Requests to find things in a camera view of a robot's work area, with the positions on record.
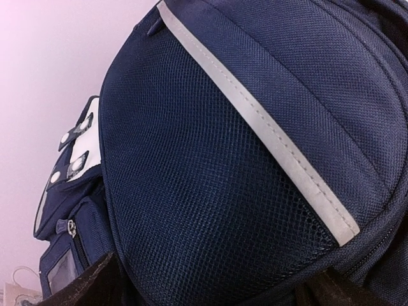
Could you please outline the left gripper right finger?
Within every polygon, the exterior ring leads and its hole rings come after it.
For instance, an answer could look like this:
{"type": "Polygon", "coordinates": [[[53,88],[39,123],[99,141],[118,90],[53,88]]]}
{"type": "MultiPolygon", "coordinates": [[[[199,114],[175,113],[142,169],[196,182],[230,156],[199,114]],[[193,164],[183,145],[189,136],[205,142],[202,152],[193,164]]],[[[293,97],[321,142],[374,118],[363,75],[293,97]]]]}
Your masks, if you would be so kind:
{"type": "Polygon", "coordinates": [[[298,286],[298,305],[366,305],[360,287],[328,268],[298,286]]]}

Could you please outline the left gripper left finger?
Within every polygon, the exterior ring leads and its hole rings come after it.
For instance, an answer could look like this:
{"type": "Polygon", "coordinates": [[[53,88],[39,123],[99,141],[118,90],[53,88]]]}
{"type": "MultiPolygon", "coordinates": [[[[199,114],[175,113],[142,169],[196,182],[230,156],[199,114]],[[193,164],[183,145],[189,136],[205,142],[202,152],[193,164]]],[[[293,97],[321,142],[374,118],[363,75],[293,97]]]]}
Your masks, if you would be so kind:
{"type": "Polygon", "coordinates": [[[39,306],[115,306],[122,305],[124,283],[114,253],[102,256],[95,264],[39,306]]]}

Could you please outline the navy blue backpack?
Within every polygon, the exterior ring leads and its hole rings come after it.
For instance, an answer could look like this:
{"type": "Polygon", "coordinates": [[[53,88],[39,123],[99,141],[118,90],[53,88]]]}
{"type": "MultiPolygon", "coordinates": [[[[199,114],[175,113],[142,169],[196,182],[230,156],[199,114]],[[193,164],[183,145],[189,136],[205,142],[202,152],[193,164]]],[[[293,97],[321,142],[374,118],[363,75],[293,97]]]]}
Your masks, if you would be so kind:
{"type": "Polygon", "coordinates": [[[407,304],[406,1],[160,1],[59,152],[43,300],[112,252],[122,305],[407,304]]]}

